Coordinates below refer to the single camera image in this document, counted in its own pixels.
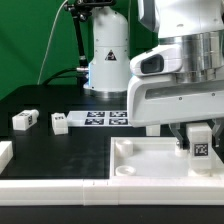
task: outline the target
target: qr code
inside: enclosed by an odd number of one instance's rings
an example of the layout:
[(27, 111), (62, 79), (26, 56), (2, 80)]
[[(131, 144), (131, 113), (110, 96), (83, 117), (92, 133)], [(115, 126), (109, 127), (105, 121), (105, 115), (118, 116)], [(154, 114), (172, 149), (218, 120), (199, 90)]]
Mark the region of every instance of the qr code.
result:
[(128, 113), (127, 112), (121, 112), (121, 111), (113, 111), (113, 112), (110, 112), (110, 117), (127, 117), (128, 116)]
[(86, 119), (85, 125), (104, 125), (104, 119)]
[(105, 117), (105, 112), (90, 111), (88, 112), (87, 117)]
[(32, 118), (32, 116), (29, 116), (28, 117), (28, 123), (29, 123), (29, 125), (33, 124), (33, 118)]
[(110, 119), (110, 125), (128, 125), (128, 119)]
[(208, 144), (194, 144), (194, 156), (208, 156)]

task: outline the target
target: green screen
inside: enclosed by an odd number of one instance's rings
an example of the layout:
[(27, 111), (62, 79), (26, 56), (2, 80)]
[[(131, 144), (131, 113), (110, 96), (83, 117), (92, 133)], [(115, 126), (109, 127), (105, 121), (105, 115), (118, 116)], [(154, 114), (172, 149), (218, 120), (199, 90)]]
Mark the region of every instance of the green screen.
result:
[[(55, 15), (63, 0), (0, 1), (0, 99), (23, 85), (37, 84)], [(113, 7), (130, 23), (130, 58), (157, 44), (157, 36), (138, 22), (137, 0), (117, 0)], [(81, 24), (85, 52), (93, 57), (92, 22)], [(42, 81), (78, 66), (78, 49), (70, 13), (61, 11)], [(76, 84), (74, 79), (51, 84)]]

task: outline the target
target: black cable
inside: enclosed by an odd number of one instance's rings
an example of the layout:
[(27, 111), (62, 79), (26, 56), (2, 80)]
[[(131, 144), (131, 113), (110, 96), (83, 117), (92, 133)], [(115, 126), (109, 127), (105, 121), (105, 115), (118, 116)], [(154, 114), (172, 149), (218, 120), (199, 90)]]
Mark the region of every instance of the black cable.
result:
[(45, 81), (42, 83), (42, 85), (46, 86), (46, 85), (48, 85), (48, 83), (51, 82), (53, 79), (60, 78), (60, 77), (58, 77), (58, 76), (63, 75), (63, 74), (68, 73), (68, 72), (76, 72), (76, 71), (77, 71), (77, 70), (76, 70), (75, 68), (64, 69), (64, 70), (62, 70), (62, 71), (60, 71), (60, 72), (55, 73), (55, 74), (52, 75), (50, 78), (48, 78), (47, 80), (45, 80)]

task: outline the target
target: white plastic casing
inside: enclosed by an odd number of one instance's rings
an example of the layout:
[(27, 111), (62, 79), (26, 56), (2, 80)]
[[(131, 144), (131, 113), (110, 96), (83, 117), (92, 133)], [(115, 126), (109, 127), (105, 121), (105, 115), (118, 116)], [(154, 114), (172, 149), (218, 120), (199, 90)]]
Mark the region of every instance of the white plastic casing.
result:
[[(100, 92), (123, 92), (131, 78), (128, 58), (128, 22), (110, 7), (93, 10), (94, 58), (89, 64), (89, 82), (84, 86)], [(113, 54), (116, 60), (108, 55)]]
[(145, 59), (153, 58), (160, 55), (164, 61), (164, 68), (159, 74), (167, 74), (178, 71), (182, 68), (182, 50), (178, 45), (159, 45), (158, 47), (138, 55), (133, 58), (130, 63), (131, 72), (136, 76), (158, 75), (156, 73), (144, 74), (141, 71), (141, 63)]
[(37, 110), (24, 110), (12, 118), (13, 129), (26, 131), (37, 123), (39, 112)]
[(159, 38), (224, 29), (222, 0), (156, 0), (156, 10)]
[(52, 128), (55, 135), (68, 134), (68, 122), (65, 114), (55, 113), (51, 115)]
[(0, 142), (0, 174), (13, 157), (12, 142)]

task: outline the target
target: white cylindrical robot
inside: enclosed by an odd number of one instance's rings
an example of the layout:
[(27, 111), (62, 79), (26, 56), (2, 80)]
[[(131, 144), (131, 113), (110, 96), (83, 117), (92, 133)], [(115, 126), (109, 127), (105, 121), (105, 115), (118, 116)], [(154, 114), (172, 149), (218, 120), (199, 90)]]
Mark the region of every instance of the white cylindrical robot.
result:
[(131, 78), (128, 22), (110, 7), (93, 9), (94, 58), (89, 64), (87, 94), (104, 98), (126, 95)]

